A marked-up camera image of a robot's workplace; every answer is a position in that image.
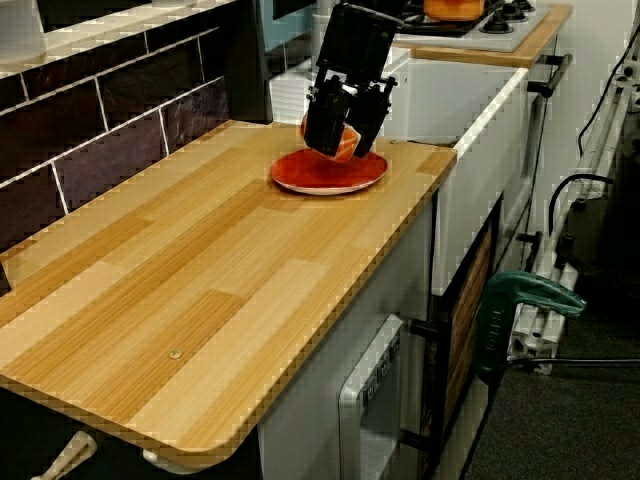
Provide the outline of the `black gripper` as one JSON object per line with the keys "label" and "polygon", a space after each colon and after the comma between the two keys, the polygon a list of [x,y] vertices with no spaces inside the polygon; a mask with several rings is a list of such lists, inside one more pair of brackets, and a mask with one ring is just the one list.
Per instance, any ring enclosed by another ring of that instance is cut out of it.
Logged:
{"label": "black gripper", "polygon": [[354,151],[364,157],[371,149],[390,107],[397,82],[382,76],[396,33],[403,21],[387,2],[333,6],[314,61],[303,139],[328,157],[337,157],[349,110],[349,126],[360,140]]}

